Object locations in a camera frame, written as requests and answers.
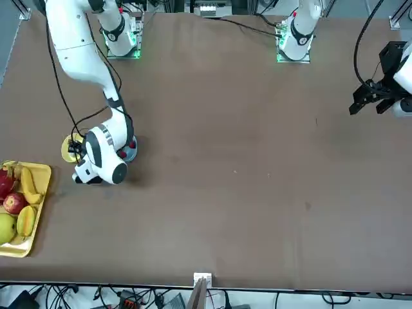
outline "yellow tray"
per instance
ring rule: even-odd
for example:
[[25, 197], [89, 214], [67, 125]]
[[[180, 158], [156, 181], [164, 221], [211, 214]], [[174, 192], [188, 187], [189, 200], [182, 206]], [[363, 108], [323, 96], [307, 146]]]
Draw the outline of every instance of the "yellow tray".
[[[5, 165], [10, 165], [15, 161], [7, 161]], [[43, 195], [43, 199], [37, 208], [36, 221], [34, 222], [34, 228], [32, 235], [28, 237], [16, 236], [10, 243], [5, 243], [0, 246], [0, 256], [11, 256], [13, 258], [24, 258], [32, 249], [34, 238], [36, 236], [37, 226], [39, 225], [40, 215], [43, 208], [44, 199], [46, 197], [47, 188], [49, 186], [50, 177], [52, 175], [52, 169], [49, 165], [18, 162], [18, 164], [28, 167], [32, 172], [33, 182], [38, 193]], [[22, 192], [20, 185], [17, 192]], [[6, 212], [3, 206], [0, 206], [0, 213]]]

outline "yellow banana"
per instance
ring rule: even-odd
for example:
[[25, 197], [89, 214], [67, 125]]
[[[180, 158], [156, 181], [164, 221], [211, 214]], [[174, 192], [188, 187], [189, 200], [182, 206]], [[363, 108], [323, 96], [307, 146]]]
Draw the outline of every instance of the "yellow banana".
[[32, 173], [30, 170], [23, 166], [21, 169], [21, 188], [23, 189], [24, 197], [29, 204], [38, 204], [41, 201], [41, 194], [36, 192], [34, 187]]

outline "robotic arm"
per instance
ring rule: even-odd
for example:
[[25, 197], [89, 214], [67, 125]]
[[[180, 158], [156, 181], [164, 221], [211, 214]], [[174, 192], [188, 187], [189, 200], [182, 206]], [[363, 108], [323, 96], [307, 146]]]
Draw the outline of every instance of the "robotic arm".
[[133, 143], [133, 123], [126, 112], [116, 82], [99, 57], [85, 12], [93, 12], [102, 26], [111, 52], [128, 54], [131, 39], [129, 15], [120, 14], [115, 0], [46, 0], [46, 15], [59, 62], [71, 78], [99, 85], [112, 117], [89, 130], [83, 141], [84, 156], [72, 176], [77, 183], [118, 184], [127, 173], [117, 151]]
[[288, 30], [279, 47], [286, 58], [299, 61], [306, 56], [321, 13], [319, 0], [299, 0], [298, 8], [286, 20]]
[[389, 42], [379, 53], [384, 78], [378, 82], [368, 79], [354, 93], [351, 115], [366, 104], [379, 102], [378, 114], [388, 109], [396, 117], [412, 116], [412, 41]]

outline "brown mat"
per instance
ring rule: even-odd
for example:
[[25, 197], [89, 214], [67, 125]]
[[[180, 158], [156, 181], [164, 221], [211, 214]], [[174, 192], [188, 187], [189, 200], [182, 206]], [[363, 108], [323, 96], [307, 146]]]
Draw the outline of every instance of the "brown mat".
[[[71, 123], [34, 14], [0, 91], [1, 156], [52, 165], [53, 185], [31, 257], [1, 258], [1, 279], [190, 285], [204, 271], [216, 286], [410, 292], [412, 122], [373, 106], [349, 116], [363, 22], [322, 20], [300, 65], [276, 64], [271, 37], [156, 14], [143, 59], [113, 61], [138, 160], [126, 183], [90, 187], [60, 156]], [[365, 79], [396, 38], [372, 22]], [[59, 72], [77, 119], [103, 106]]]

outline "red apple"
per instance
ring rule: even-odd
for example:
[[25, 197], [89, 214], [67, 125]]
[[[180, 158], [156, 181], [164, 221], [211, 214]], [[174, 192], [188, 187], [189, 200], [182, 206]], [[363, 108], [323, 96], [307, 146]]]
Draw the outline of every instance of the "red apple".
[[13, 192], [6, 196], [3, 206], [9, 214], [19, 214], [27, 205], [24, 195], [20, 192]]

